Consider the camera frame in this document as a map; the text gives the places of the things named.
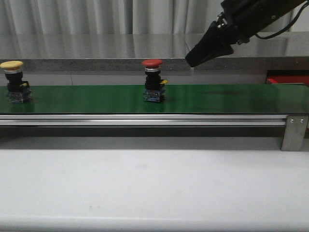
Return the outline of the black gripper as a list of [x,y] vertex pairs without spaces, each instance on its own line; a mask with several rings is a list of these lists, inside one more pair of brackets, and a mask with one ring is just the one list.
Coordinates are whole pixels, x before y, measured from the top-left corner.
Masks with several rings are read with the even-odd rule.
[[[301,5],[296,16],[278,32],[261,37],[258,32]],[[190,67],[217,57],[234,53],[230,44],[248,43],[252,36],[270,39],[287,31],[306,8],[305,0],[224,0],[223,12],[218,16],[218,26],[213,21],[202,39],[186,55]]]

